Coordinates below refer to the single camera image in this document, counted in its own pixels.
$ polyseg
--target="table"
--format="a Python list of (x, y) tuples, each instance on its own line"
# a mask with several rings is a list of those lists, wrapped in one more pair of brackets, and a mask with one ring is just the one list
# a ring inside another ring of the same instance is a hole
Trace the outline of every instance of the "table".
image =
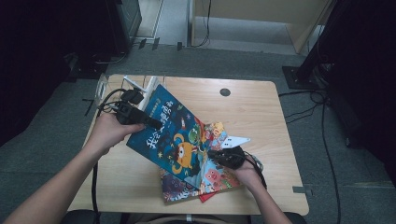
[[(207, 17), (210, 0), (191, 0), (191, 44), (195, 17)], [(210, 17), (286, 23), (297, 53), (332, 9), (332, 0), (213, 0)]]
[[(138, 83), (148, 77), (129, 76)], [(222, 121), (232, 136), (251, 138), (242, 148), (263, 163), (268, 191), (284, 212), (308, 213), (289, 133), (270, 81), (164, 77), (163, 85), (204, 123)], [(106, 92), (120, 87), (122, 76), (112, 75)], [(227, 97), (219, 91), (231, 91)], [(99, 160), (97, 202), (100, 211), (122, 213), (258, 215), (257, 204), (245, 187), (219, 192), (205, 203), (197, 198), (163, 202), (159, 168), (125, 144), (129, 136)], [(89, 175), (69, 210), (92, 209)]]

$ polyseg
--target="hand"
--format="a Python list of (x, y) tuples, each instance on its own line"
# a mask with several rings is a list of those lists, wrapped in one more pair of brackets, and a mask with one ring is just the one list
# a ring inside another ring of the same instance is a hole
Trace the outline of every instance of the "hand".
[[(255, 162), (253, 158), (251, 158), (250, 156), (247, 156), (247, 160), (250, 160), (253, 163)], [(253, 165), (248, 161), (244, 161), (244, 163), (240, 168), (231, 171), (235, 174), (236, 178), (238, 178), (238, 180), (248, 188), (251, 188), (257, 184), (258, 185), (262, 184), (259, 175), (256, 173), (256, 170), (253, 168)]]
[(99, 150), (102, 156), (122, 141), (126, 135), (137, 133), (144, 128), (144, 124), (121, 125), (115, 114), (105, 113), (96, 119), (86, 146)]

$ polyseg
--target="blue book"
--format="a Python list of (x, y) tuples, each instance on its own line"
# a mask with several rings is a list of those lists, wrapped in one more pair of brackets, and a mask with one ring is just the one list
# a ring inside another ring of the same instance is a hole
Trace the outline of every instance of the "blue book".
[(146, 97), (144, 111), (163, 126), (160, 130), (147, 126), (133, 133), (127, 146), (180, 180), (200, 188), (210, 142), (205, 136), (205, 125), (161, 84)]

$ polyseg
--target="gray floor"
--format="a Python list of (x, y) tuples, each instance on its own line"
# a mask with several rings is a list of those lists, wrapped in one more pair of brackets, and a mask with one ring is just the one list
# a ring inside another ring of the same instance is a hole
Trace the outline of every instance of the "gray floor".
[[(173, 8), (163, 6), (165, 11), (171, 12)], [(164, 12), (161, 18), (157, 35), (165, 36), (170, 29), (161, 27)], [(150, 45), (143, 49), (134, 47), (124, 60), (111, 64), (106, 72), (267, 80), (273, 81), (281, 93), (291, 91), (281, 67), (299, 66), (304, 61), (304, 55), (281, 48), (277, 52), (216, 48), (177, 51), (176, 42), (185, 37), (182, 33), (170, 32), (168, 37), (161, 37), (164, 42), (156, 50)], [(286, 42), (278, 44), (287, 46)], [(82, 99), (92, 99), (95, 88), (96, 80), (79, 79), (76, 83), (61, 84), (28, 129), (0, 147), (0, 221), (79, 151), (94, 113), (91, 109), (85, 116), (89, 103)], [(284, 96), (280, 102), (284, 115), (313, 105), (308, 94)], [(308, 223), (336, 223), (337, 200), (321, 135), (321, 109), (317, 108), (310, 117), (288, 124), (288, 130), (307, 192), (310, 211), (305, 219)], [(325, 138), (339, 189), (341, 223), (396, 223), (396, 191), (383, 164), (364, 148), (347, 148), (343, 129), (331, 106), (326, 105), (324, 109)], [(119, 219), (120, 214), (104, 213), (102, 223), (118, 223)], [(253, 222), (262, 223), (262, 219), (254, 216)]]

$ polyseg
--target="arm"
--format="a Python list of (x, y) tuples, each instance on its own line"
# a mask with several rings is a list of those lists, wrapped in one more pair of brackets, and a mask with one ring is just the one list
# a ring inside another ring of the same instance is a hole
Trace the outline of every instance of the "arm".
[(113, 114), (100, 116), (77, 156), (23, 202), (5, 223), (61, 222), (92, 167), (127, 134), (139, 132), (143, 128), (143, 124), (120, 125)]
[(259, 175), (248, 161), (245, 161), (242, 167), (233, 172), (238, 180), (253, 194), (262, 213), (264, 223), (291, 223), (262, 185)]

